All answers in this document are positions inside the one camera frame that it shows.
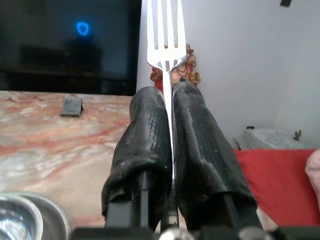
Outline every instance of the red cloth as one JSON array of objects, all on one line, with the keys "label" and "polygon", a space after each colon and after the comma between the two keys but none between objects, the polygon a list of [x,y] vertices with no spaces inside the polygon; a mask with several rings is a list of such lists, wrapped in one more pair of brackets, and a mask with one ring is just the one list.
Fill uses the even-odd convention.
[{"label": "red cloth", "polygon": [[313,151],[235,152],[259,207],[279,226],[320,225],[317,196],[305,173]]}]

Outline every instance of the metal bowl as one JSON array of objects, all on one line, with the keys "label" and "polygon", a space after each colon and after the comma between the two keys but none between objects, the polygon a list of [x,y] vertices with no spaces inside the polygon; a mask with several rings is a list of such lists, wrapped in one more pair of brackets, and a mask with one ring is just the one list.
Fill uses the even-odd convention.
[{"label": "metal bowl", "polygon": [[67,214],[49,198],[31,192],[10,192],[32,201],[40,210],[43,219],[42,240],[68,240],[71,225]]},{"label": "metal bowl", "polygon": [[0,239],[41,240],[43,219],[32,201],[0,193]]}]

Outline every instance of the marble countertop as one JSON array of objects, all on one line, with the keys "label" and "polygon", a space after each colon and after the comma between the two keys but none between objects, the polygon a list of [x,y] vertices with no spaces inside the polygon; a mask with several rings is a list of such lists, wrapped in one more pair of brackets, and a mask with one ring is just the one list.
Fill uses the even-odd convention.
[{"label": "marble countertop", "polygon": [[[82,99],[81,117],[60,117],[67,96]],[[103,226],[101,190],[131,98],[0,91],[0,191],[50,197],[72,228]]]}]

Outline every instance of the black tv screen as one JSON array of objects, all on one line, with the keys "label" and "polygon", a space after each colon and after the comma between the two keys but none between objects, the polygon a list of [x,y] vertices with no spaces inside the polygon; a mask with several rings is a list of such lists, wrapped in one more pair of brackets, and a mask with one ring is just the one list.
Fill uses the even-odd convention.
[{"label": "black tv screen", "polygon": [[0,0],[0,90],[133,95],[141,0]]}]

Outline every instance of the decorative statue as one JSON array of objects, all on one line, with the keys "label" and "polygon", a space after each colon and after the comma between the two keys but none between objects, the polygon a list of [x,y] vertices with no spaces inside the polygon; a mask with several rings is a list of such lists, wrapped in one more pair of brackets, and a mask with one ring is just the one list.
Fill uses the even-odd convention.
[{"label": "decorative statue", "polygon": [[[190,48],[190,45],[186,45],[186,61],[183,65],[176,68],[171,74],[172,87],[179,82],[192,82],[194,85],[198,85],[200,82],[200,75],[194,71],[194,67],[197,66],[196,56],[194,50]],[[162,85],[162,71],[157,68],[152,68],[150,79],[154,81],[154,86],[157,89],[163,91]]]}]

